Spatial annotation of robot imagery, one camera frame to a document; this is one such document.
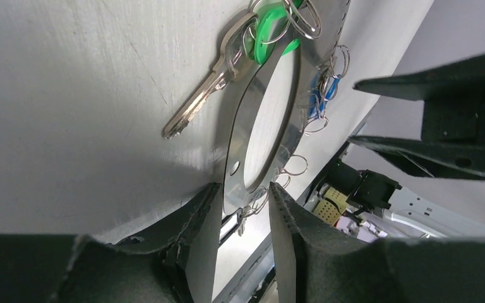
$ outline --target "small round hole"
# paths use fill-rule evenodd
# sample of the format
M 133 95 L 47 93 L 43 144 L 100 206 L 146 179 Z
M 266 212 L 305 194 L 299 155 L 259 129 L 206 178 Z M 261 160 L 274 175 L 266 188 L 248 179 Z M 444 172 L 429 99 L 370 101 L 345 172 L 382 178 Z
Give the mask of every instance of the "small round hole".
M 465 168 L 465 167 L 470 167 L 471 164 L 473 164 L 473 162 L 471 162 L 471 159 L 469 158 L 458 157 L 455 159 L 455 164 L 458 167 Z
M 229 171 L 229 175 L 234 175 L 239 169 L 240 165 L 241 165 L 241 161 L 235 162 L 235 164 L 231 167 L 231 170 Z

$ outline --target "key blade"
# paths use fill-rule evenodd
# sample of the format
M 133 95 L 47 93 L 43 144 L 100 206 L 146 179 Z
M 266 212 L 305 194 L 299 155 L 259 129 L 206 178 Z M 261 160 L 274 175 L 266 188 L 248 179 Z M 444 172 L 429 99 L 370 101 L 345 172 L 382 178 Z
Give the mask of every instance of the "key blade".
M 202 85 L 194 92 L 183 106 L 177 111 L 174 117 L 166 124 L 162 130 L 162 136 L 165 139 L 171 139 L 183 131 L 189 122 L 203 107 L 207 98 L 217 90 L 223 89 L 227 84 L 224 73 L 212 72 Z

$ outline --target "bunch of keys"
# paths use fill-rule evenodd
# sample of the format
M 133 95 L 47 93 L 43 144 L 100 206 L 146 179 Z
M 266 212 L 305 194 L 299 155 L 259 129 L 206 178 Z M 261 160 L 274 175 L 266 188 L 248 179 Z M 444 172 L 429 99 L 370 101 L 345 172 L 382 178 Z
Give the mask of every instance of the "bunch of keys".
M 213 66 L 211 73 L 203 84 L 198 87 L 194 95 L 183 104 L 174 117 L 166 124 L 162 131 L 163 138 L 171 139 L 181 134 L 181 131 L 200 111 L 212 93 L 224 89 L 231 81 L 244 78 L 254 64 L 254 61 L 246 53 L 246 33 L 257 22 L 257 14 L 248 13 L 227 32 L 220 45 L 219 59 Z

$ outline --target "green key tag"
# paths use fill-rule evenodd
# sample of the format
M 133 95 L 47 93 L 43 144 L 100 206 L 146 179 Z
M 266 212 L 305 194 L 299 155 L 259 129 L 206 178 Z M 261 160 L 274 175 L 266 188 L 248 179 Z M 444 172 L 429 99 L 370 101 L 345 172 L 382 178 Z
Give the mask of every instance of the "green key tag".
M 274 44 L 263 44 L 263 41 L 269 39 L 270 31 L 272 25 L 276 20 L 279 20 L 286 16 L 283 4 L 274 5 L 273 8 L 269 9 L 263 18 L 259 22 L 257 32 L 256 32 L 256 42 L 254 46 L 254 60 L 262 65 L 270 57 L 272 50 L 274 49 Z M 283 55 L 293 51 L 300 46 L 300 40 L 293 40 L 287 48 L 285 48 Z

